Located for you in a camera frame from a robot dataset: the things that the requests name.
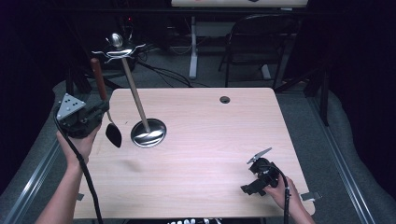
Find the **black cable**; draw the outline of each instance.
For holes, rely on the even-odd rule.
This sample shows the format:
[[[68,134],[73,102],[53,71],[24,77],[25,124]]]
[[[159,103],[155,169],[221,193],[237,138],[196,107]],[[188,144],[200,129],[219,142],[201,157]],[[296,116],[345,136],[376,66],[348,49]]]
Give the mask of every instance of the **black cable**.
[[[199,83],[199,82],[191,82],[191,84],[197,84],[197,85],[201,85],[201,86],[203,86],[203,87],[211,88],[210,86],[207,86],[207,85],[205,85],[205,84],[203,84],[203,83]]]
[[[146,62],[148,60],[148,53],[146,51],[143,51],[139,54],[137,54],[137,57],[142,60],[143,62]]]
[[[170,84],[168,81],[166,81],[166,79],[162,76],[162,74],[157,73],[158,75],[160,75],[160,78],[166,83],[168,84],[168,86],[174,88],[174,86],[172,84]]]
[[[178,82],[183,83],[184,85],[188,86],[189,88],[192,88],[192,85],[190,84],[190,82],[185,77],[183,77],[181,74],[179,74],[179,73],[176,73],[176,72],[173,72],[173,71],[170,71],[170,70],[167,70],[167,69],[163,69],[163,68],[154,67],[154,66],[148,65],[146,63],[141,63],[141,62],[137,62],[137,63],[142,65],[142,66],[144,66],[144,67],[146,67],[147,69],[150,69],[150,70],[156,72],[157,74],[159,74],[161,76],[170,77],[170,78],[172,78],[172,79],[174,79],[174,80],[176,80]],[[177,77],[174,77],[174,76],[169,75],[169,74],[165,74],[165,72],[177,75]]]
[[[276,169],[280,175],[283,178],[283,182],[285,183],[285,207],[283,208],[283,223],[288,224],[289,223],[289,201],[290,201],[290,188],[289,188],[289,183],[288,179],[286,176],[282,173],[279,168],[273,165],[261,165],[261,167],[270,167]]]
[[[58,120],[56,119],[57,111],[59,110],[59,106],[56,106],[53,113],[53,119],[55,121],[56,127],[58,128],[59,132],[62,134],[64,139],[66,140],[67,144],[72,148],[73,152],[76,154],[76,157],[79,161],[79,165],[81,167],[82,173],[85,175],[85,179],[87,180],[88,188],[90,189],[92,198],[93,198],[93,205],[95,207],[95,212],[96,216],[98,219],[99,224],[103,224],[103,219],[102,219],[102,214],[100,212],[99,208],[99,200],[98,196],[96,194],[95,188],[92,183],[90,171],[88,170],[87,164],[85,164],[84,158],[82,157],[81,153],[78,152],[76,147],[73,145],[73,143],[70,141],[69,137],[64,133],[64,131],[61,129],[61,126],[59,125]]]

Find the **wire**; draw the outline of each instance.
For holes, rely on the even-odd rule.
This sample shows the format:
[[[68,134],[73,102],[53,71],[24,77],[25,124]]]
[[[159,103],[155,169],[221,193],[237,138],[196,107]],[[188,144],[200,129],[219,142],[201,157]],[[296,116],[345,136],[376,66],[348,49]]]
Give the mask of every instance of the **wire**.
[[[151,52],[151,51],[153,51],[153,50],[156,50],[156,49],[159,49],[159,48],[156,48],[155,46],[154,46],[154,44],[147,44],[146,46],[145,46],[145,49],[143,50],[143,51],[141,51],[140,53],[138,53],[137,54],[137,57],[140,59],[140,60],[142,60],[143,62],[146,62],[147,61],[147,59],[148,59],[148,53],[149,52]]]
[[[141,63],[141,62],[137,62],[138,64],[156,72],[157,74],[159,74],[160,76],[166,76],[166,77],[170,77],[180,83],[183,83],[184,85],[186,85],[189,88],[192,88],[192,85],[190,84],[189,80],[186,79],[185,77],[183,77],[181,74],[164,69],[164,68],[159,68],[159,67],[154,67],[151,65],[148,65],[146,63]]]
[[[289,183],[288,179],[286,176],[282,173],[279,168],[273,165],[261,165],[261,167],[270,167],[276,169],[280,175],[283,178],[283,183],[285,184],[285,207],[283,208],[283,223],[288,224],[289,223],[289,201],[290,201],[290,188],[289,188]]]
[[[203,87],[211,88],[210,86],[207,86],[207,85],[205,85],[205,84],[203,84],[203,83],[199,83],[199,82],[191,82],[191,84],[197,84],[197,85],[201,85],[201,86],[203,86]]]
[[[62,134],[62,136],[64,137],[64,139],[66,140],[67,144],[72,148],[73,152],[76,154],[77,159],[79,161],[79,165],[81,167],[82,173],[85,175],[85,179],[87,180],[87,184],[88,184],[88,188],[90,189],[92,198],[93,198],[93,205],[95,207],[95,212],[96,212],[96,216],[98,219],[99,224],[103,224],[103,219],[102,219],[102,214],[100,212],[100,207],[99,207],[99,200],[98,200],[98,196],[96,194],[95,188],[93,186],[92,183],[92,178],[90,175],[90,171],[88,170],[87,164],[84,161],[84,158],[82,157],[82,155],[78,152],[78,150],[76,149],[76,147],[73,145],[72,141],[70,141],[69,137],[64,133],[64,131],[62,130],[58,120],[56,119],[56,114],[57,111],[59,111],[59,106],[56,106],[54,108],[53,111],[53,119],[55,121],[56,127],[58,128],[59,132]]]
[[[168,84],[170,87],[174,88],[174,86],[172,84],[170,84],[168,81],[166,81],[166,79],[162,76],[162,74],[157,73],[158,75],[160,75],[160,78],[166,83]]]
[[[181,49],[181,48],[187,48],[187,49],[182,52],[178,52],[177,50],[175,50],[175,49]],[[169,47],[169,49],[171,49],[175,54],[178,54],[178,55],[182,55],[182,54],[190,52],[191,48],[192,48],[192,45],[185,46],[185,47],[176,47],[176,46]]]

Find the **white desk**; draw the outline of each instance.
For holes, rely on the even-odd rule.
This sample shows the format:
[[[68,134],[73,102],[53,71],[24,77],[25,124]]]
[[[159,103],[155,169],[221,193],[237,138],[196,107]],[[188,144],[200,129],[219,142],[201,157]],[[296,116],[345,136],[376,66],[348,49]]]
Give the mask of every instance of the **white desk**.
[[[285,121],[271,89],[141,89],[148,118],[167,127],[153,148],[135,146],[130,132],[140,120],[130,90],[116,90],[110,111],[122,133],[121,148],[106,138],[104,116],[88,163],[103,218],[283,216],[273,199],[240,187],[257,177],[247,161],[264,158],[308,192]],[[231,102],[223,104],[221,96]],[[75,218],[96,218],[85,180]],[[303,202],[310,214],[312,202]]]
[[[305,7],[307,0],[172,0],[172,7]]]
[[[251,2],[248,0],[172,0],[172,7],[306,7],[307,0],[258,0]],[[196,22],[195,17],[191,17],[191,79],[197,77],[198,53],[196,48]],[[215,29],[224,32],[224,27],[218,25]]]

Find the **large spoon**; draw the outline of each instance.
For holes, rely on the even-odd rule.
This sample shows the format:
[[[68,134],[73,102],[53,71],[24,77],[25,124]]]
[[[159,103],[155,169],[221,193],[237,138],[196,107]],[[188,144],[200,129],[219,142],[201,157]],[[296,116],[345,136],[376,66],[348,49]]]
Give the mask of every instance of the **large spoon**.
[[[100,98],[105,101],[107,99],[106,87],[105,82],[103,81],[102,68],[98,59],[91,59],[91,68],[93,73],[95,74],[96,85],[98,86]],[[106,136],[114,146],[121,147],[121,132],[116,124],[114,124],[114,121],[110,116],[110,110],[107,110],[107,116],[111,123],[107,125]]]

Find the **forearm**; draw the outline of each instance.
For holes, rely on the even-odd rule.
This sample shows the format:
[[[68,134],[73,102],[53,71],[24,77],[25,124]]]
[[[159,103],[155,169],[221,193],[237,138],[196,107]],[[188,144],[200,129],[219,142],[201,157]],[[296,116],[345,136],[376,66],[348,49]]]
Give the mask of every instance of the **forearm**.
[[[290,203],[290,216],[296,224],[314,224],[315,221],[302,203]]]
[[[69,165],[36,223],[72,223],[81,178],[79,165]]]

